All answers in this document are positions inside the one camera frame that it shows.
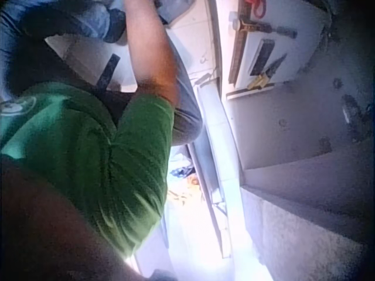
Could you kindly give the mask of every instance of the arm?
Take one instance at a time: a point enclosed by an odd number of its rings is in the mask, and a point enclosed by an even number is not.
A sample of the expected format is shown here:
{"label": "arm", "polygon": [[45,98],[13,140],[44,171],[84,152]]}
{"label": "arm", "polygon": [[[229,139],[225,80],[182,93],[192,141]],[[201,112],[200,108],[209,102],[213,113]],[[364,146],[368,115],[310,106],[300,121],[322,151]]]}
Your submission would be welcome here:
{"label": "arm", "polygon": [[154,0],[124,1],[130,56],[139,89],[163,97],[175,106],[176,65]]}
{"label": "arm", "polygon": [[44,180],[1,156],[4,280],[142,281]]}

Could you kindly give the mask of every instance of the blue jeans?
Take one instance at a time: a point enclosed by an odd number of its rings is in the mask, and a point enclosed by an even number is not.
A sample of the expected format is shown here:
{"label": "blue jeans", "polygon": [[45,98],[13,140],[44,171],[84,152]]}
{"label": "blue jeans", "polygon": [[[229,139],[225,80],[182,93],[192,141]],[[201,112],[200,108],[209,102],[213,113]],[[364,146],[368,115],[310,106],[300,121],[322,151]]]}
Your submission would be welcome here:
{"label": "blue jeans", "polygon": [[[3,100],[22,95],[29,87],[55,81],[95,95],[118,121],[133,94],[103,91],[81,79],[45,42],[53,35],[73,34],[105,40],[114,25],[111,10],[92,0],[5,0],[0,13],[0,94]],[[173,145],[192,142],[202,117],[189,76],[170,41],[178,65],[180,102],[175,111]]]}

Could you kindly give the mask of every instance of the shirt sleeve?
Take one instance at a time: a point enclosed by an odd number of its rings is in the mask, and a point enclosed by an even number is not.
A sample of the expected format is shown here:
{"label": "shirt sleeve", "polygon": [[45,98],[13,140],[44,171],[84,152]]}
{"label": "shirt sleeve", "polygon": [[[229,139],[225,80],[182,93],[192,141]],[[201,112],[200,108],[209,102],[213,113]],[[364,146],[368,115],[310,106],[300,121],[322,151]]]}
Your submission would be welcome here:
{"label": "shirt sleeve", "polygon": [[[112,141],[109,179],[114,201],[108,211],[114,221],[123,222],[115,228],[130,248],[140,245],[163,214],[173,118],[166,100],[140,94],[124,111]],[[109,235],[117,239],[115,233]]]}

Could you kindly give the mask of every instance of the shirt logo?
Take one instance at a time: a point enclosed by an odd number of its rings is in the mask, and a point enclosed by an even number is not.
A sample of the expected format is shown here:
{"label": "shirt logo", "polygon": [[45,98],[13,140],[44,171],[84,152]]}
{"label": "shirt logo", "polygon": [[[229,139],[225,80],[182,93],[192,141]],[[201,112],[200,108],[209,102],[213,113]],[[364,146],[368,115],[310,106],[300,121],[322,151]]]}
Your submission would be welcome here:
{"label": "shirt logo", "polygon": [[29,113],[36,104],[36,97],[20,97],[0,103],[1,116],[19,116]]}

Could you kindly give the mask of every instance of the green t-shirt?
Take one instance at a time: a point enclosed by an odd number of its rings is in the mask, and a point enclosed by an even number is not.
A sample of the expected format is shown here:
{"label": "green t-shirt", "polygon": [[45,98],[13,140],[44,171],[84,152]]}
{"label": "green t-shirt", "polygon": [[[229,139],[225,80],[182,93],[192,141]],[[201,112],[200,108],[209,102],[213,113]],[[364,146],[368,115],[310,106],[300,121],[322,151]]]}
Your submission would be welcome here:
{"label": "green t-shirt", "polygon": [[163,213],[173,116],[166,100],[140,94],[116,128],[91,94],[39,84],[1,104],[1,153],[52,183],[129,256]]}

